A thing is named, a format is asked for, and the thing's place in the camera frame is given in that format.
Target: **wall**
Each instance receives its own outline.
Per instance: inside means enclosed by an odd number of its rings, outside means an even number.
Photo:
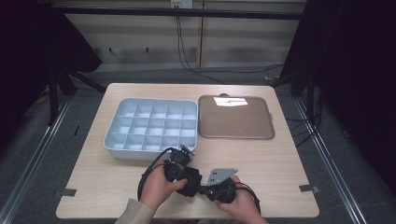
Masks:
[[[55,1],[57,5],[170,7],[170,1]],[[193,1],[193,8],[302,12],[304,0]],[[67,15],[104,61],[100,71],[181,67],[174,17]],[[297,21],[180,18],[183,46],[192,67],[283,63]]]

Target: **black cable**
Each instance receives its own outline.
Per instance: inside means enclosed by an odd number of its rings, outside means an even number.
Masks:
[[[183,60],[181,58],[181,54],[180,54],[180,43],[181,43],[181,49],[184,55],[184,60],[187,64],[187,66],[183,63]],[[265,69],[262,70],[256,70],[256,71],[232,71],[232,70],[206,70],[206,71],[196,71],[194,70],[190,64],[189,61],[187,59],[187,55],[186,55],[186,51],[184,50],[184,42],[183,42],[183,36],[181,34],[181,23],[180,23],[180,17],[177,17],[177,51],[178,51],[178,58],[180,60],[181,65],[183,66],[184,69],[186,69],[189,72],[193,72],[194,74],[201,76],[201,77],[206,77],[206,78],[210,78],[214,81],[217,81],[221,84],[225,84],[224,82],[215,79],[213,77],[209,77],[209,76],[205,76],[203,75],[203,73],[237,73],[237,74],[254,74],[254,73],[261,73],[261,72],[265,72],[268,76],[267,79],[267,84],[268,84],[268,80],[269,80],[269,74],[268,71],[272,70],[274,68],[277,68],[279,66],[284,65],[283,63],[278,63],[278,64],[271,64],[269,66],[267,66]]]
[[[149,174],[154,170],[155,164],[157,163],[157,161],[167,152],[173,150],[172,147],[167,148],[166,150],[164,150],[163,152],[161,152],[161,154],[151,163],[151,165],[148,167],[148,169],[146,170],[145,173],[142,174],[142,178],[139,181],[139,185],[137,187],[137,200],[140,200],[140,197],[142,196],[142,190],[143,190],[143,186],[146,183],[146,179],[148,178]]]
[[[189,72],[193,72],[194,74],[196,74],[196,75],[198,75],[200,77],[206,77],[206,78],[212,79],[212,80],[214,80],[214,81],[216,81],[218,83],[221,83],[221,84],[225,85],[225,83],[220,81],[220,80],[217,80],[217,79],[215,79],[213,77],[204,76],[204,75],[194,71],[194,69],[192,69],[192,67],[189,64],[189,61],[187,60],[186,51],[184,50],[183,37],[181,35],[180,17],[177,17],[176,20],[177,20],[177,52],[178,52],[178,58],[180,60],[181,65],[183,66],[183,68],[186,69]],[[184,58],[185,58],[185,61],[186,61],[186,64],[187,64],[188,67],[186,67],[186,65],[183,63],[183,60],[181,59],[180,43],[181,43],[181,47],[182,47],[182,50],[183,50]]]
[[[319,97],[318,97],[318,101],[317,101],[317,105],[316,105],[316,115],[314,116],[315,120],[314,120],[314,129],[312,130],[312,133],[310,133],[305,139],[303,139],[300,143],[296,144],[296,147],[299,147],[300,145],[302,145],[304,142],[306,142],[312,135],[314,135],[315,133],[317,133],[319,125],[321,123],[321,113],[322,113],[322,109],[323,109],[323,95],[321,94],[321,92],[319,93]]]

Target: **metal rail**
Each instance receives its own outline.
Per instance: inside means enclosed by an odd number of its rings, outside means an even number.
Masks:
[[[337,188],[338,194],[340,195],[341,200],[343,201],[346,210],[348,211],[353,223],[367,224],[364,215],[361,212],[358,203],[356,202],[355,197],[353,196],[352,192],[347,186],[347,183],[345,182],[340,171],[338,170],[338,167],[335,164],[334,160],[332,159],[332,154],[330,153],[329,149],[327,149],[320,134],[316,132],[316,127],[314,127],[311,124],[311,122],[308,120],[304,103],[300,99],[296,100],[295,103],[300,112],[300,115],[304,119],[305,126],[312,136],[312,140],[314,141],[314,144],[317,147],[318,153],[322,158],[323,163],[327,171],[329,172],[330,177],[332,178],[332,182]]]
[[[66,14],[97,14],[97,15],[136,15],[136,16],[178,16],[178,17],[209,17],[302,21],[324,18],[326,15],[306,15],[296,12],[267,11],[236,11],[214,9],[187,8],[155,8],[155,7],[85,7],[85,6],[52,6],[40,7]]]
[[[14,190],[12,190],[11,194],[8,196],[4,206],[0,210],[0,223],[1,224],[9,224],[17,213],[18,208],[21,205],[23,197],[25,196],[29,186],[35,177],[35,173],[38,170],[40,163],[43,161],[49,147],[52,142],[53,137],[59,129],[59,126],[64,119],[64,115],[67,112],[67,109],[70,105],[72,97],[66,97],[65,101],[61,104],[59,110],[60,115],[59,118],[55,120],[55,122],[48,127],[46,133],[41,139],[40,144],[35,150],[35,154],[32,159],[30,159],[29,164],[24,170],[21,178],[19,179],[17,185]]]

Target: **metal bracket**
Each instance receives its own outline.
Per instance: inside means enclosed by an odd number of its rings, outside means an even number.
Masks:
[[[238,169],[213,169],[209,178],[207,179],[206,185],[213,186],[220,184],[228,177],[234,175],[236,172],[238,172]]]

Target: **metal frame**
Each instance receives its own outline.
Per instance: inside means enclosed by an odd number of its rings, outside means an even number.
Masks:
[[[323,160],[323,163],[329,172],[330,177],[332,178],[332,182],[334,183],[335,187],[338,190],[338,194],[343,201],[346,210],[348,211],[353,223],[355,224],[367,224],[364,215],[356,201],[355,197],[353,196],[352,192],[350,191],[347,183],[345,182],[344,178],[342,177],[340,171],[338,170],[337,165],[335,164],[334,160],[332,159],[332,154],[330,153],[329,149],[327,149],[326,144],[323,142],[317,128],[313,126],[308,119],[307,111],[305,108],[304,103],[301,99],[296,99],[295,101],[297,108],[300,112],[301,117],[304,119],[305,126],[309,133],[311,134],[312,140],[314,141],[315,146],[317,147],[318,154]]]

